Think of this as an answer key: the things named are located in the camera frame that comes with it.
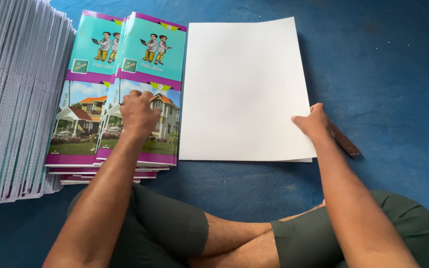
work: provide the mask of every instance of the knee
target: knee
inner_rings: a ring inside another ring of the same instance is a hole
[[[421,267],[429,266],[429,210],[418,202],[385,191],[371,191]]]

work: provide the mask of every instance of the green notebook icon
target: green notebook icon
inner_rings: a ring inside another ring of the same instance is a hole
[[[88,66],[89,66],[88,60],[74,59],[74,62],[72,63],[71,72],[87,73]]]
[[[133,60],[129,58],[123,59],[123,65],[122,65],[123,71],[135,73],[136,69],[137,69],[137,60]]]

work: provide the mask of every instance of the cartoon boy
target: cartoon boy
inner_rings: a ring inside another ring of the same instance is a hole
[[[99,41],[99,51],[97,52],[97,57],[95,57],[95,60],[100,60],[101,62],[104,62],[107,58],[107,54],[109,53],[110,48],[110,36],[111,33],[104,32],[104,38]]]
[[[110,53],[108,63],[115,62],[115,56],[117,56],[117,49],[119,47],[120,33],[113,33],[112,35],[115,38],[112,40],[112,47],[110,48],[112,53]]]
[[[152,38],[150,41],[147,42],[148,49],[145,52],[145,58],[142,58],[142,60],[146,61],[148,60],[149,63],[153,61],[153,58],[155,57],[155,51],[156,51],[156,39],[158,35],[152,33],[150,35]]]
[[[163,63],[162,63],[163,54],[165,53],[165,51],[167,49],[170,49],[171,47],[166,46],[166,40],[168,39],[168,38],[166,38],[166,36],[160,35],[160,39],[161,39],[161,41],[158,43],[158,50],[157,50],[158,55],[156,56],[155,64],[157,64],[156,62],[158,61],[159,64],[163,65]]]

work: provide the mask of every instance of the blue floor mat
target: blue floor mat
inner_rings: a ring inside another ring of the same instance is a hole
[[[429,209],[429,1],[53,0],[51,4],[66,12],[75,27],[82,9],[118,17],[134,10],[182,25],[294,16],[309,100],[324,102],[331,120],[362,151],[362,157],[350,162],[354,171],[369,188],[405,195]],[[283,37],[266,38],[279,44],[273,49],[283,61],[283,49],[288,47],[282,45]],[[233,41],[245,45],[236,36]],[[285,135],[280,133],[279,138],[288,139]],[[323,199],[316,161],[180,161],[175,169],[143,185],[238,221],[271,221],[308,210]],[[40,199],[0,204],[0,267],[40,267],[70,200],[81,189],[66,186]]]

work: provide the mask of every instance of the blank paper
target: blank paper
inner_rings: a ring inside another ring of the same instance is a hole
[[[293,17],[190,23],[179,159],[316,157],[290,120],[309,113]]]

